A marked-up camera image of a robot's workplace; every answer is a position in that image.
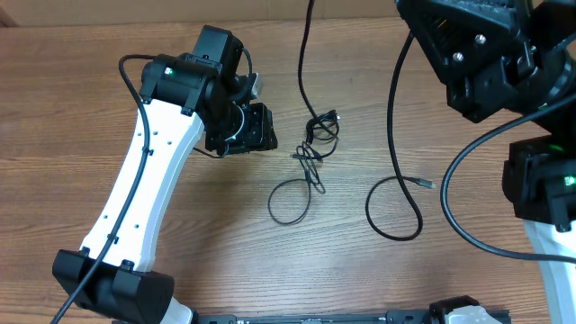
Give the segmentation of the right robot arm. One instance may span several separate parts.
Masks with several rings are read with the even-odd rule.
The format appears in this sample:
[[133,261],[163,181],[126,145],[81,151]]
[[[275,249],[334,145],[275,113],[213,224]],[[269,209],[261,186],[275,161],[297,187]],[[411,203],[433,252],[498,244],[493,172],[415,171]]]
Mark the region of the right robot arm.
[[471,122],[500,110],[544,136],[509,147],[502,189],[540,265],[553,323],[575,320],[575,39],[572,1],[399,1],[448,105]]

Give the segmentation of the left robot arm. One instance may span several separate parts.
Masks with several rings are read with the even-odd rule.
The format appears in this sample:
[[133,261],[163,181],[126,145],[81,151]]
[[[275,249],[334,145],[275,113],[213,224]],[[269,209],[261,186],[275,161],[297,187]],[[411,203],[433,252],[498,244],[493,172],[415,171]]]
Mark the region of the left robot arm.
[[204,26],[193,51],[145,57],[130,93],[138,117],[111,194],[76,251],[60,250],[52,273],[67,305],[117,323],[194,323],[154,270],[158,236],[177,179],[199,141],[215,158],[272,150],[273,117],[260,77],[237,69],[248,55],[230,31]]

